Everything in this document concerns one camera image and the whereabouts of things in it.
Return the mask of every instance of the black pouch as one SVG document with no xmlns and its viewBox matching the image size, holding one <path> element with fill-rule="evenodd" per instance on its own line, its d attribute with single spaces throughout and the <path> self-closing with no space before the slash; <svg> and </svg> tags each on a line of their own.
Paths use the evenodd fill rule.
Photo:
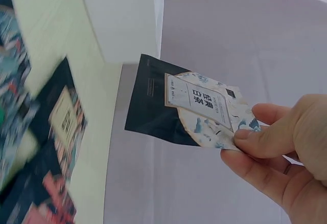
<svg viewBox="0 0 327 224">
<path fill-rule="evenodd" d="M 165 106 L 165 73 L 189 70 L 141 55 L 125 129 L 180 145 L 199 146 L 185 131 L 176 108 Z"/>
<path fill-rule="evenodd" d="M 65 86 L 68 89 L 75 89 L 67 58 L 58 65 L 36 98 L 40 104 L 40 109 L 31 122 L 30 129 L 41 145 L 48 140 L 51 129 L 49 117 Z"/>
<path fill-rule="evenodd" d="M 48 139 L 54 140 L 62 173 L 70 181 L 87 120 L 67 58 L 58 65 L 36 100 L 40 109 L 31 122 L 30 129 L 41 146 Z M 60 109 L 64 109 L 65 116 L 60 115 Z M 59 118 L 56 118 L 56 123 L 52 123 L 56 116 Z"/>
<path fill-rule="evenodd" d="M 0 223 L 22 223 L 28 218 L 29 212 L 34 215 L 34 220 L 41 218 L 46 223 L 46 219 L 35 210 L 41 203 L 50 201 L 51 197 L 42 182 L 38 181 L 33 174 L 21 174 L 0 209 Z"/>
<path fill-rule="evenodd" d="M 1 199 L 4 202 L 0 209 L 0 220 L 12 220 L 9 214 L 17 219 L 27 218 L 30 211 L 33 211 L 33 215 L 29 218 L 41 218 L 37 216 L 37 210 L 46 213 L 48 221 L 65 220 L 65 223 L 73 223 L 76 208 L 61 174 L 53 141 L 47 141 L 25 165 L 16 179 L 5 188 Z"/>
</svg>

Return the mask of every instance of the finger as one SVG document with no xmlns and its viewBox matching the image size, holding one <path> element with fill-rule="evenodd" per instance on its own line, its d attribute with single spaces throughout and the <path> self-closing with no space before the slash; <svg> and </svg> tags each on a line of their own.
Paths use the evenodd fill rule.
<svg viewBox="0 0 327 224">
<path fill-rule="evenodd" d="M 268 166 L 263 166 L 238 151 L 221 151 L 223 162 L 238 176 L 249 182 L 280 206 L 290 178 Z"/>
<path fill-rule="evenodd" d="M 287 153 L 285 156 L 287 156 L 288 158 L 293 159 L 293 160 L 295 160 L 295 161 L 301 163 L 301 160 L 300 160 L 300 158 L 298 157 L 296 151 L 293 151 L 293 152 Z"/>
<path fill-rule="evenodd" d="M 283 174 L 288 171 L 288 168 L 291 165 L 291 162 L 283 156 L 278 156 L 273 159 L 258 159 L 257 162 Z"/>
<path fill-rule="evenodd" d="M 274 159 L 256 159 L 253 158 L 255 161 L 260 163 L 261 165 L 270 167 L 280 173 L 283 173 L 285 175 L 288 175 L 289 177 L 293 177 L 296 174 L 300 173 L 304 169 L 306 169 L 302 165 L 292 164 L 290 161 L 288 161 L 283 156 L 279 156 Z"/>
<path fill-rule="evenodd" d="M 271 125 L 284 117 L 291 108 L 274 104 L 257 104 L 252 108 L 254 116 L 261 122 Z"/>
<path fill-rule="evenodd" d="M 238 130 L 234 142 L 244 152 L 260 159 L 276 158 L 293 152 L 293 131 L 296 120 L 290 111 L 260 132 Z"/>
<path fill-rule="evenodd" d="M 284 174 L 288 175 L 289 177 L 293 177 L 302 171 L 304 171 L 306 168 L 302 165 L 298 164 L 290 164 L 290 166 L 286 169 Z"/>
</svg>

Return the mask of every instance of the white surface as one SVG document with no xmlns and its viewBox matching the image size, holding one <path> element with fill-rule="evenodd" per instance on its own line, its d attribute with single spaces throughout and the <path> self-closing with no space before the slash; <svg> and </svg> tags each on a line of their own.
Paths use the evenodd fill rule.
<svg viewBox="0 0 327 224">
<path fill-rule="evenodd" d="M 138 63 L 141 53 L 158 55 L 154 0 L 85 0 L 85 4 L 105 61 Z"/>
<path fill-rule="evenodd" d="M 154 0 L 154 13 L 156 20 L 156 42 L 157 42 L 157 51 L 158 58 L 160 58 L 161 53 L 161 38 L 162 38 L 162 23 L 164 20 L 164 7 L 165 0 Z"/>
<path fill-rule="evenodd" d="M 165 0 L 161 58 L 229 85 L 253 105 L 327 93 L 327 4 Z M 289 224 L 219 150 L 124 131 L 137 66 L 124 65 L 108 161 L 105 223 Z"/>
<path fill-rule="evenodd" d="M 14 0 L 14 4 L 31 55 L 32 71 L 26 86 L 33 95 L 43 87 L 60 60 L 68 56 L 88 119 L 69 190 L 77 207 L 76 223 L 101 224 L 121 65 L 103 61 L 83 0 Z M 118 51 L 125 49 L 114 41 L 111 47 Z M 26 135 L 17 165 L 33 153 L 34 146 L 33 138 Z"/>
</svg>

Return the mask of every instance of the gray background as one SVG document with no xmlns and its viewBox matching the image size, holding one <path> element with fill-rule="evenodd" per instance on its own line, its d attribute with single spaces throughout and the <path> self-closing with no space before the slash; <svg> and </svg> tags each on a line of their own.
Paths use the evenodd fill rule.
<svg viewBox="0 0 327 224">
<path fill-rule="evenodd" d="M 229 85 L 250 105 L 326 93 L 327 5 L 315 0 L 165 0 L 161 58 Z M 105 223 L 289 223 L 219 150 L 124 131 L 137 66 L 124 65 L 112 128 Z"/>
</svg>

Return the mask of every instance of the white label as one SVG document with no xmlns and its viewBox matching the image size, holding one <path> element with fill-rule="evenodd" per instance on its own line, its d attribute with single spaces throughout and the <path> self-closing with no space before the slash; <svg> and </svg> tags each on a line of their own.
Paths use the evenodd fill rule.
<svg viewBox="0 0 327 224">
<path fill-rule="evenodd" d="M 225 97 L 166 74 L 166 106 L 182 107 L 212 119 L 232 131 Z"/>
<path fill-rule="evenodd" d="M 50 124 L 63 144 L 68 147 L 77 128 L 77 118 L 67 87 L 62 90 L 50 114 Z"/>
</svg>

